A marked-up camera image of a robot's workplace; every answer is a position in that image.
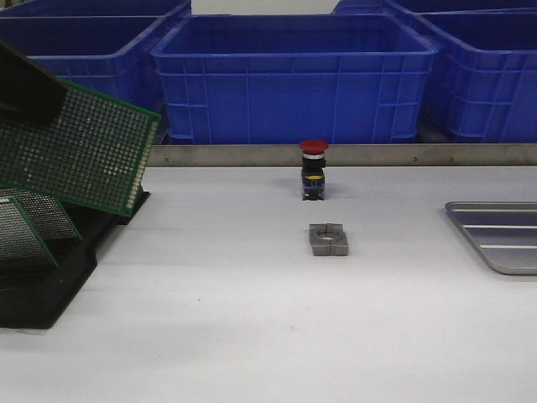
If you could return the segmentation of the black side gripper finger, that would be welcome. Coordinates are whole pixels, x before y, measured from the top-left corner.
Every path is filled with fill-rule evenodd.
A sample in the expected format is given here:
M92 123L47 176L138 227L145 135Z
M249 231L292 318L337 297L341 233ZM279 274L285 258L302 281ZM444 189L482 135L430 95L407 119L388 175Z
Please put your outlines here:
M65 103L65 85L15 47L1 41L1 119L51 125Z

